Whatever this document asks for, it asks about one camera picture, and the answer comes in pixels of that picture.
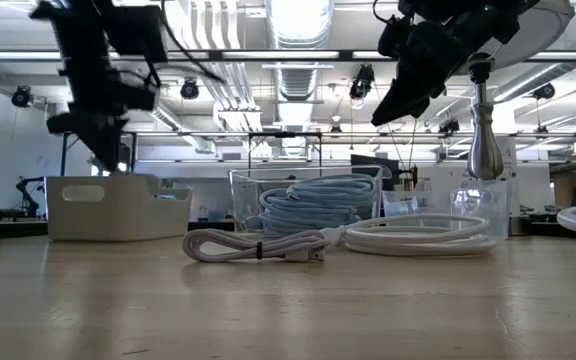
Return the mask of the white plastic bin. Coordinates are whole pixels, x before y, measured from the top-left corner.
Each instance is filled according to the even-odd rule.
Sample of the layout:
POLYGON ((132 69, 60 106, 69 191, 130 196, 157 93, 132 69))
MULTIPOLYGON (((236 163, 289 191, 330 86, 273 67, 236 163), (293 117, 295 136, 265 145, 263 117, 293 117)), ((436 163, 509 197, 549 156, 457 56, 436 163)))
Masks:
POLYGON ((188 231, 193 191, 163 188, 154 175, 48 177, 45 189, 55 241, 144 241, 188 231))

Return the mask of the table lamp white shade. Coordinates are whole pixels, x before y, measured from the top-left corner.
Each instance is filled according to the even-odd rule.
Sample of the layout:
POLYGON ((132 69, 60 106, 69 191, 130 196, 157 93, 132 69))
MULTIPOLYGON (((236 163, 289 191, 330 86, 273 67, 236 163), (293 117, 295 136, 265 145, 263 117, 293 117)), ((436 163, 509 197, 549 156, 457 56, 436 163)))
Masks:
POLYGON ((462 19, 474 20, 474 52, 466 68, 474 85, 474 130, 467 167, 479 180, 494 180, 503 159, 493 133, 495 101, 486 82, 493 70, 521 63, 552 45, 575 15, 570 0, 478 0, 462 19))

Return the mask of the silver ceiling air duct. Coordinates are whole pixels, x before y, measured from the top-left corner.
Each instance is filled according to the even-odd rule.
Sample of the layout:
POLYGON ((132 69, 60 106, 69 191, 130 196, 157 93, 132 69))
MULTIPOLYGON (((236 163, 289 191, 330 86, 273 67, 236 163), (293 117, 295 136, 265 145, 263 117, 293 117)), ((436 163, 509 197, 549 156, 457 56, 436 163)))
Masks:
MULTIPOLYGON (((323 49, 328 45, 334 0, 265 0, 272 48, 323 49)), ((318 70, 279 69, 279 94, 288 101, 307 101, 315 92, 318 70)))

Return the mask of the black background stand frame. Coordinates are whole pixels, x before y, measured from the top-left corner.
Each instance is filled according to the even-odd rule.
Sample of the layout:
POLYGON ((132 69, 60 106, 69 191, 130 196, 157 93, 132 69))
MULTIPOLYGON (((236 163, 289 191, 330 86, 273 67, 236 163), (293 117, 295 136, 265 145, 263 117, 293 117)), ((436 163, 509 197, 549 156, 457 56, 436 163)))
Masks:
POLYGON ((319 158, 318 158, 318 166, 322 167, 323 166, 323 156, 322 156, 322 148, 323 148, 323 133, 321 132, 294 132, 294 131, 272 131, 272 132, 266 132, 266 131, 262 131, 262 132, 248 132, 247 133, 247 140, 248 140, 248 155, 249 155, 249 159, 248 159, 248 168, 251 168, 251 164, 252 164, 252 160, 250 158, 251 153, 252 153, 252 142, 254 138, 257 137, 262 137, 262 138, 267 138, 267 137, 271 137, 271 138, 278 138, 278 139, 288 139, 288 138, 298 138, 298 137, 302 137, 302 138, 310 138, 310 137, 314 137, 318 139, 318 153, 319 153, 319 158))

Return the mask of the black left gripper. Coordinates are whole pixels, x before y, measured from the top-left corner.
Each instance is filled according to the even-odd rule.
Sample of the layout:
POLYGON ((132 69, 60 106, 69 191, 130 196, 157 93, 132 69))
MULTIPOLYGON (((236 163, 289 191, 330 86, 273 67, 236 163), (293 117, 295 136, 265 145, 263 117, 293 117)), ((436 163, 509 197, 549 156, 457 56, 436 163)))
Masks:
POLYGON ((63 68, 59 75, 67 79, 72 101, 68 111, 51 116, 50 133, 77 133, 107 171, 119 169, 124 150, 121 142, 126 106, 115 91, 122 86, 117 70, 110 64, 106 49, 62 49, 63 68))

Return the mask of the clear plastic bin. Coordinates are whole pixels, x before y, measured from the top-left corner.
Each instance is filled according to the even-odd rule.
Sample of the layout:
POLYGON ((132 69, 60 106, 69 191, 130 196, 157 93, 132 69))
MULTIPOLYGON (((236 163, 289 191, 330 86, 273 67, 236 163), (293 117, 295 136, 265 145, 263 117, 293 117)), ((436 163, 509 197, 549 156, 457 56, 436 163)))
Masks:
POLYGON ((494 241, 506 240, 510 208, 509 184, 505 181, 462 181, 445 184, 420 180, 415 189, 396 186, 382 192, 385 216, 450 214, 480 217, 490 221, 486 234, 494 241))
POLYGON ((351 165, 241 169, 229 177, 236 229, 276 237, 379 217, 390 179, 380 167, 371 176, 351 165))

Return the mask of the dark background monitor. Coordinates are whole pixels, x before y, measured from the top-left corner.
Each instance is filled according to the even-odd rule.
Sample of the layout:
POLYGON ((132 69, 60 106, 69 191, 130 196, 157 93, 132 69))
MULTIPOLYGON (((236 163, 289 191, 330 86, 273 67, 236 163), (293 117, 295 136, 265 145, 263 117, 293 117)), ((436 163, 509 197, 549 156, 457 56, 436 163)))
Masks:
POLYGON ((380 167, 382 168, 383 177, 398 178, 400 174, 399 162, 397 160, 352 154, 350 157, 350 163, 353 173, 376 176, 378 173, 378 167, 380 167))

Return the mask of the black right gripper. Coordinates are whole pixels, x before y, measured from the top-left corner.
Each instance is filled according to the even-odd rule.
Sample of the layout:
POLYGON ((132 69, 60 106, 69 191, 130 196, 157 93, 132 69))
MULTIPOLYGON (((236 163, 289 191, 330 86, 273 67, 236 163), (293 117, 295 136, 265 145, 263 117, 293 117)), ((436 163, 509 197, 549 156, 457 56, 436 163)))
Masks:
POLYGON ((397 22, 397 78, 373 112, 381 126, 411 116, 418 118, 445 87, 446 80, 474 52, 474 20, 397 22))

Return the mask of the white cable black tie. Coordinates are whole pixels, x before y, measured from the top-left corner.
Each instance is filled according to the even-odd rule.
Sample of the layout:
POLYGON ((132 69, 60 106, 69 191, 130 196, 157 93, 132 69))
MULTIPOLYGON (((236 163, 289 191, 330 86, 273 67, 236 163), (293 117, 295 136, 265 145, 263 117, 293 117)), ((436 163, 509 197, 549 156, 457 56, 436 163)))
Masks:
POLYGON ((321 232, 308 230, 275 239, 248 239, 217 229, 190 231, 182 241, 183 252, 205 263, 282 259, 288 262, 322 261, 332 242, 321 232))

